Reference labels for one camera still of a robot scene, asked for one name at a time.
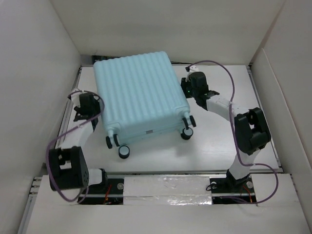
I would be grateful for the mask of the light blue hard-shell suitcase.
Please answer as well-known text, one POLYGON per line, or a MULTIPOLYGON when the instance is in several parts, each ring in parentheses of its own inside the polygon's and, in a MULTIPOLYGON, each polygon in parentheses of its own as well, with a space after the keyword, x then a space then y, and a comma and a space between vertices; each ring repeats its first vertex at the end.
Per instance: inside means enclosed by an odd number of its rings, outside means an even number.
POLYGON ((148 137, 175 130, 184 140, 193 136, 195 119, 166 52, 96 61, 93 68, 106 143, 120 158, 148 137))

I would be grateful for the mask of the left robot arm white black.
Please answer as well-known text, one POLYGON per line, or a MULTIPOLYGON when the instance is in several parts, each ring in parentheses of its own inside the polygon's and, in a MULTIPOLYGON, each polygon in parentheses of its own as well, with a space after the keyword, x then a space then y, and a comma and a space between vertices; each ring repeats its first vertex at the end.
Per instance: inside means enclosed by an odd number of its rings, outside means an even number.
POLYGON ((74 91, 68 98, 74 103, 76 126, 65 134, 59 147, 48 151, 51 189, 62 191, 92 186, 97 193, 104 193, 109 186, 105 170, 89 169, 82 150, 103 113, 103 101, 93 92, 74 91))

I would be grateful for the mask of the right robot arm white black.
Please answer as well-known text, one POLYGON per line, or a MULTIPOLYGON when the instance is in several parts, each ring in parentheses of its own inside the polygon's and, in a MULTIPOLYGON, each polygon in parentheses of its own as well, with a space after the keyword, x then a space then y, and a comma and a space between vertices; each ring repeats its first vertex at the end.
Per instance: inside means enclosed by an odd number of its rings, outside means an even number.
POLYGON ((236 150, 234 161, 226 171, 226 177, 212 182, 207 186, 207 190, 236 192, 247 181, 250 168, 260 150, 271 141, 271 133, 263 111, 259 107, 243 108, 220 93, 209 90, 203 72, 193 72, 182 78, 181 88, 186 98, 194 98, 198 106, 230 122, 236 150))

